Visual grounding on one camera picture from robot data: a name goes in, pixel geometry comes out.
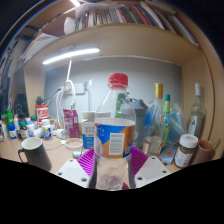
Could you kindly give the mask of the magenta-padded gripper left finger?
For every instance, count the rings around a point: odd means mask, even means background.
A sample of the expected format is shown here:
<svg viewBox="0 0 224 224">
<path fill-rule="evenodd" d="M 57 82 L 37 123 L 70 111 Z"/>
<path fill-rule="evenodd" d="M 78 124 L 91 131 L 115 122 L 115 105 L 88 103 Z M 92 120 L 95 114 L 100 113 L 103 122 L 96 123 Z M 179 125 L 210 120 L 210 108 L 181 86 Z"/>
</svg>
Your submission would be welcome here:
<svg viewBox="0 0 224 224">
<path fill-rule="evenodd" d="M 78 186 L 87 188 L 94 168 L 94 150 L 90 149 L 78 158 L 69 159 L 56 175 Z"/>
</svg>

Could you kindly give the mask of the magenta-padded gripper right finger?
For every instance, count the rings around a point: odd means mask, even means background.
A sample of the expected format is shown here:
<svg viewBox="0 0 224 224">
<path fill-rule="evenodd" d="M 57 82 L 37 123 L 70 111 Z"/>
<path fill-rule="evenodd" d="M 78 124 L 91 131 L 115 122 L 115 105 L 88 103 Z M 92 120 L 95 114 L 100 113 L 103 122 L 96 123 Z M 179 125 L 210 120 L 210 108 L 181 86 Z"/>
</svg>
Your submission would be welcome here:
<svg viewBox="0 0 224 224">
<path fill-rule="evenodd" d="M 148 157 L 139 149 L 132 148 L 128 167 L 131 189 L 143 187 L 170 174 L 156 156 Z"/>
</svg>

